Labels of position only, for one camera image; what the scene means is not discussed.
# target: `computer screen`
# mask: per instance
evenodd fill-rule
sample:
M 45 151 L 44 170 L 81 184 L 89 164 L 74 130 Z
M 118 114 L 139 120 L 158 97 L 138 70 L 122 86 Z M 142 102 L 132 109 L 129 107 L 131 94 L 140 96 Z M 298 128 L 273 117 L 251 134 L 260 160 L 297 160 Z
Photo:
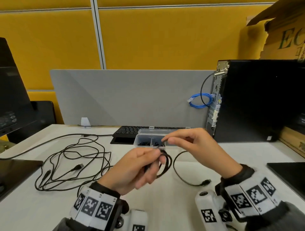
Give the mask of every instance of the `computer screen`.
M 0 38 L 0 136 L 36 120 L 5 38 Z

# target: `black monitor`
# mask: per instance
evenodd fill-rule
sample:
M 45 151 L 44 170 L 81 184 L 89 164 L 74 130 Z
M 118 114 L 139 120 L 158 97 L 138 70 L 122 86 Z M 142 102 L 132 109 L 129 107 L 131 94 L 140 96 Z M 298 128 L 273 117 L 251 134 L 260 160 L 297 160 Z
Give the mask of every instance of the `black monitor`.
M 0 136 L 34 122 L 35 112 L 5 38 L 0 38 Z
M 0 38 L 0 136 L 36 121 L 17 66 L 5 38 Z M 34 173 L 42 161 L 9 160 L 0 155 L 0 200 Z

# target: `qr code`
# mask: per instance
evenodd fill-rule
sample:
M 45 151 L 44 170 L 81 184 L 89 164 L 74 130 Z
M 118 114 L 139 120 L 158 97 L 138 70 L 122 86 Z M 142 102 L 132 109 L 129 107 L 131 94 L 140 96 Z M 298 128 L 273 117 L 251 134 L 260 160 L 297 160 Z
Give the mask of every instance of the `qr code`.
M 109 215 L 111 213 L 112 207 L 113 206 L 111 204 L 101 202 L 101 204 L 99 205 L 99 208 L 97 209 L 97 213 L 96 213 L 95 217 L 107 221 L 109 218 Z
M 201 213 L 205 222 L 207 223 L 217 222 L 212 209 L 202 209 Z
M 276 191 L 275 187 L 270 183 L 270 181 L 266 177 L 262 180 L 260 184 L 264 187 L 264 189 L 267 191 L 267 193 L 270 196 L 272 196 Z
M 250 208 L 252 205 L 243 193 L 230 195 L 238 208 Z
M 97 206 L 98 201 L 91 197 L 88 197 L 81 211 L 89 216 L 93 215 L 93 212 Z
M 258 185 L 247 190 L 247 194 L 250 196 L 250 198 L 255 204 L 259 204 L 260 202 L 267 199 L 266 195 Z
M 80 208 L 81 204 L 83 203 L 85 197 L 86 196 L 82 193 L 79 195 L 79 197 L 77 198 L 77 200 L 76 200 L 76 202 L 73 206 L 76 210 L 79 210 L 79 208 Z
M 142 225 L 134 225 L 132 227 L 132 231 L 145 231 L 145 226 Z

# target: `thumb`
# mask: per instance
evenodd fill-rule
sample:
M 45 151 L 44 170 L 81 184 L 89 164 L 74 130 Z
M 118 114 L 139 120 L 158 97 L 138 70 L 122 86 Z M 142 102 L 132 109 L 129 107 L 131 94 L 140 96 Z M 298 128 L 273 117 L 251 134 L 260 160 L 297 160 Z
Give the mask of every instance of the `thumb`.
M 181 147 L 188 152 L 192 151 L 192 149 L 193 149 L 193 144 L 192 143 L 190 143 L 190 142 L 188 142 L 184 139 L 178 138 L 178 137 L 170 137 L 170 138 L 168 138 L 167 142 L 169 144 L 174 144 L 178 147 Z
M 160 155 L 161 155 L 160 150 L 158 148 L 156 148 L 150 152 L 145 153 L 144 155 L 140 156 L 139 158 L 137 158 L 136 165 L 140 169 L 140 168 L 144 167 L 145 165 L 153 163 L 155 160 L 157 160 L 159 158 Z

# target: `metal strip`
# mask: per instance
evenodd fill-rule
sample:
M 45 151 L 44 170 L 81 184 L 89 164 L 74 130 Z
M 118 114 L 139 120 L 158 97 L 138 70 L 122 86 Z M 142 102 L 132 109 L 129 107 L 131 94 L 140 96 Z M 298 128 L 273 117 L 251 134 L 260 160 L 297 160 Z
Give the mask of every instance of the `metal strip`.
M 222 7 L 222 6 L 251 6 L 251 5 L 272 5 L 273 3 L 275 3 L 275 2 L 215 3 L 215 4 L 211 3 L 211 4 L 151 5 L 151 6 L 116 6 L 116 7 L 99 7 L 99 10 L 193 8 L 193 7 Z
M 27 90 L 28 92 L 33 92 L 33 91 L 41 91 L 41 92 L 55 92 L 54 90 L 35 90 L 35 89 L 33 89 L 33 90 Z
M 78 8 L 56 8 L 56 9 L 33 9 L 33 10 L 2 10 L 0 14 L 4 13 L 28 13 L 28 12 L 49 12 L 49 11 L 73 11 L 73 10 L 90 10 L 90 7 Z
M 104 47 L 103 47 L 103 41 L 102 39 L 102 34 L 100 33 L 101 26 L 99 22 L 99 11 L 97 9 L 97 1 L 96 0 L 90 0 L 91 3 L 91 11 L 92 11 L 92 17 L 93 17 L 93 24 L 94 24 L 94 30 L 95 30 L 95 36 L 96 36 L 96 43 L 97 43 L 97 49 L 99 53 L 99 62 L 101 65 L 101 69 L 106 68 L 106 64 L 104 64 L 105 60 L 105 54 L 104 54 Z

